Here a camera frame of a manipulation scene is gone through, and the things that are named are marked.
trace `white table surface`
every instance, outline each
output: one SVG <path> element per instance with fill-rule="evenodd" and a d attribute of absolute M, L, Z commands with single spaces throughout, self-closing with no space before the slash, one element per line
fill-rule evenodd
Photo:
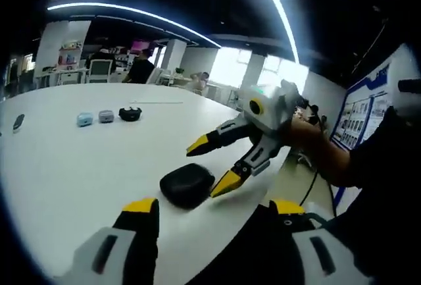
<path fill-rule="evenodd" d="M 145 102 L 137 104 L 143 116 L 121 121 L 119 108 L 133 101 Z M 289 151 L 283 148 L 240 189 L 183 211 L 160 193 L 159 180 L 188 163 L 207 167 L 217 179 L 231 168 L 249 140 L 200 157 L 187 158 L 186 148 L 235 117 L 234 110 L 182 89 L 139 84 L 45 88 L 8 99 L 0 109 L 1 185 L 24 245 L 47 276 L 64 274 L 74 250 L 112 226 L 125 204 L 154 196 L 161 210 L 155 284 L 185 284 L 238 233 Z M 114 111 L 113 123 L 76 126 L 80 112 L 97 116 L 103 109 Z"/>

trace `led light strip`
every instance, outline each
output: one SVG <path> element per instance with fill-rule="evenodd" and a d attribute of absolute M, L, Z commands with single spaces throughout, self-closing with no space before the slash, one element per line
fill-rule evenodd
<path fill-rule="evenodd" d="M 191 32 L 192 34 L 195 34 L 196 36 L 199 36 L 200 38 L 203 38 L 204 40 L 207 40 L 208 42 L 214 44 L 218 48 L 221 48 L 221 45 L 219 45 L 218 43 L 214 42 L 213 40 L 209 39 L 208 37 L 206 37 L 202 34 L 199 34 L 198 32 L 196 32 L 196 31 L 194 31 L 194 30 L 192 30 L 188 27 L 185 27 L 184 25 L 178 24 L 177 22 L 169 20 L 165 17 L 161 17 L 159 15 L 155 15 L 155 14 L 145 12 L 145 11 L 142 11 L 142 10 L 138 10 L 138 9 L 133 9 L 131 7 L 123 7 L 122 5 L 107 4 L 107 3 L 95 3 L 95 2 L 80 2 L 80 3 L 67 3 L 67 4 L 54 5 L 52 7 L 48 7 L 47 10 L 52 11 L 52 10 L 57 10 L 57 9 L 63 9 L 65 7 L 112 7 L 114 9 L 120 9 L 120 10 L 131 11 L 131 12 L 147 15 L 147 16 L 162 20 L 164 22 L 167 22 L 169 24 L 172 24 L 174 26 L 177 26 L 177 27 L 179 27 L 183 30 L 187 30 L 188 32 Z"/>
<path fill-rule="evenodd" d="M 291 26 L 289 25 L 288 18 L 284 11 L 284 7 L 282 6 L 281 0 L 272 0 L 272 1 L 275 4 L 276 10 L 278 11 L 279 16 L 281 17 L 281 20 L 285 26 L 285 30 L 288 35 L 289 43 L 291 44 L 292 53 L 294 55 L 295 62 L 300 63 L 298 59 L 297 47 L 295 46 L 294 35 L 292 34 L 292 29 L 291 29 Z"/>

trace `ceiling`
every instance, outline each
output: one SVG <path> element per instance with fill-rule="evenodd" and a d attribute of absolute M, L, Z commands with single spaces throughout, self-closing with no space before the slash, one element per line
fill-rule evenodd
<path fill-rule="evenodd" d="M 74 7 L 49 11 L 46 7 L 71 2 L 101 2 L 141 9 L 176 21 L 223 46 L 253 49 L 293 60 L 287 32 L 272 0 L 31 0 L 31 18 L 19 26 L 20 39 L 15 45 L 33 49 L 46 22 L 69 16 L 93 14 L 112 16 L 133 22 L 96 18 L 88 40 L 98 37 L 136 39 L 162 39 L 183 36 L 192 45 L 215 47 L 213 44 L 181 30 L 176 26 L 128 11 L 98 7 Z M 401 41 L 399 28 L 402 18 L 410 16 L 413 7 L 409 0 L 281 0 L 291 24 L 300 63 L 330 80 L 349 86 L 382 62 Z M 369 53 L 369 47 L 378 37 Z M 245 41 L 229 34 L 242 36 Z M 267 41 L 258 43 L 251 38 L 275 39 L 277 46 Z"/>

